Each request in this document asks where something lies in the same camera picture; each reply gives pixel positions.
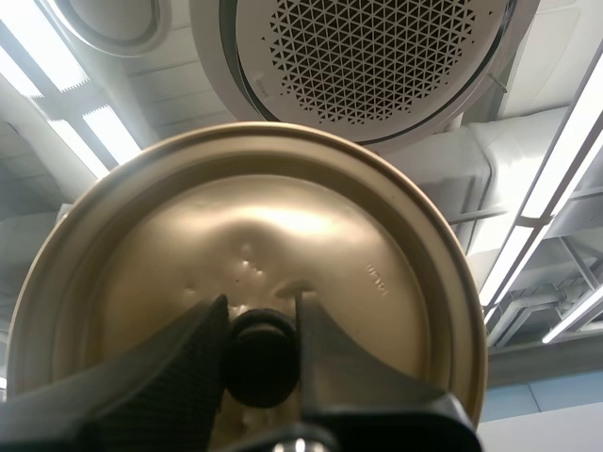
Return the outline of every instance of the white ceiling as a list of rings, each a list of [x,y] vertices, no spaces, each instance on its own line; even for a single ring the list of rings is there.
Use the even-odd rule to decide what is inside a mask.
[[[0,121],[0,221],[57,211],[64,198],[27,142]]]
[[[188,0],[172,0],[173,22],[153,52],[122,64],[150,125],[161,138],[235,121],[211,88],[192,38]]]
[[[500,118],[571,103],[603,40],[601,0],[542,0],[520,47]]]

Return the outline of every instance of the ceiling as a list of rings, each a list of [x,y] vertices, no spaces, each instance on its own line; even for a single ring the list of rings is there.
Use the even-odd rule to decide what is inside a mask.
[[[29,144],[0,121],[0,221],[56,212],[63,201],[57,182]]]
[[[101,54],[71,36],[72,48],[86,64],[90,78],[106,91],[132,135],[143,146],[199,127],[236,120],[205,76],[192,37],[188,0],[171,0],[171,6],[172,24],[167,39],[141,57]],[[451,222],[461,245],[470,254],[478,283],[487,276],[500,244],[496,245],[492,239],[488,249],[486,240],[485,247],[476,249],[480,231],[485,230],[488,221],[490,224],[493,221],[475,220],[475,212],[494,211],[493,218],[501,221],[502,213],[513,210],[508,192],[519,180],[515,172],[520,168],[517,162],[530,157],[535,162],[530,170],[538,168],[561,123],[564,108],[574,98],[603,39],[603,28],[598,25],[600,17],[603,17],[600,0],[542,0],[516,58],[499,77],[507,93],[493,84],[465,112],[462,127],[384,155],[415,181]],[[14,119],[1,106],[0,112],[5,119]],[[33,118],[32,115],[31,111],[24,112],[20,123],[25,117]],[[489,121],[498,122],[480,125]],[[14,126],[18,121],[9,122]],[[36,140],[35,131],[41,129],[40,124],[29,128],[18,125],[19,133],[6,122],[0,123],[0,220],[56,211],[62,202],[73,200],[92,184],[88,175],[80,177],[83,170],[75,166],[65,170],[65,165],[54,165],[49,154],[54,153],[55,160],[57,155],[66,154],[57,151],[56,143],[47,145]],[[522,168],[521,177],[529,180],[533,173]],[[603,196],[598,196],[603,193],[599,192],[602,186],[603,153],[583,178],[575,199],[559,215],[547,239],[515,281],[500,313],[488,325],[490,331],[512,299],[542,294],[551,287],[563,289],[583,284],[577,263],[559,237],[570,238],[579,257],[595,275],[603,273]],[[508,215],[513,220],[514,214]],[[525,350],[539,344],[566,308],[560,302],[534,312],[517,328],[504,349],[492,348],[493,356],[500,360],[500,353],[521,348],[525,360]],[[497,384],[508,380],[497,379]]]

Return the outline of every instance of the ceiling air conditioner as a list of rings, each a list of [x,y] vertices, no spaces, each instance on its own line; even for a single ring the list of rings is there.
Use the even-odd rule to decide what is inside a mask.
[[[159,46],[171,28],[170,0],[47,0],[80,40],[117,57],[138,57]]]
[[[509,62],[538,0],[191,1],[213,88],[242,121],[373,150],[437,132]]]

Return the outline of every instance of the ceiling tile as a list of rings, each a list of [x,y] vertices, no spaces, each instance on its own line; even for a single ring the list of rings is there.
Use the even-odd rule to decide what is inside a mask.
[[[198,60],[192,31],[187,27],[170,32],[166,41],[152,52],[144,56],[125,58],[123,66],[128,73],[139,73]]]
[[[226,124],[228,122],[234,121],[236,121],[236,118],[230,112],[225,112],[219,113],[217,115],[195,118],[189,121],[179,121],[174,124],[157,127],[155,130],[157,131],[161,139],[166,139],[169,137],[173,137],[174,135],[179,135],[185,132],[189,132],[191,130],[199,129],[201,127]]]
[[[46,174],[46,168],[34,153],[0,160],[0,181]]]
[[[0,135],[0,158],[15,157],[31,153],[29,144],[14,130],[9,129]]]
[[[188,0],[171,0],[171,26],[181,28],[190,25]]]
[[[204,91],[148,105],[145,111],[151,125],[157,127],[191,118],[225,113],[226,108],[214,91]]]
[[[157,102],[190,93],[211,90],[200,62],[146,73],[130,78],[137,96],[144,103]]]

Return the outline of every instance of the metal pipe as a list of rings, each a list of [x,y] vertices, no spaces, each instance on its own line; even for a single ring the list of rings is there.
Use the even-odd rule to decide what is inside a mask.
[[[599,286],[599,281],[596,279],[591,269],[588,268],[584,260],[579,256],[578,251],[574,248],[574,244],[572,244],[572,241],[569,239],[569,237],[560,237],[560,240],[563,244],[563,247],[578,267],[580,275],[582,275],[584,281],[588,284],[591,290],[596,290]]]
[[[531,297],[513,300],[503,313],[500,320],[492,328],[492,331],[490,331],[488,334],[486,339],[488,347],[493,347],[497,344],[498,339],[512,325],[517,315],[519,315],[523,309],[564,301],[568,299],[569,295],[570,294],[568,294],[565,290],[555,290],[542,295],[534,295]]]
[[[509,340],[513,336],[515,336],[515,333],[519,331],[519,329],[523,326],[524,323],[526,323],[526,320],[528,320],[528,318],[530,318],[530,315],[532,315],[532,313],[535,313],[536,311],[543,311],[544,309],[550,309],[555,304],[556,303],[548,303],[548,304],[541,304],[539,306],[530,306],[529,308],[525,308],[523,310],[523,312],[519,315],[519,317],[513,322],[511,327],[509,327],[507,332],[505,332],[504,336],[502,336],[500,338],[500,340],[497,343],[497,347],[505,347],[507,345],[507,343],[509,342]]]

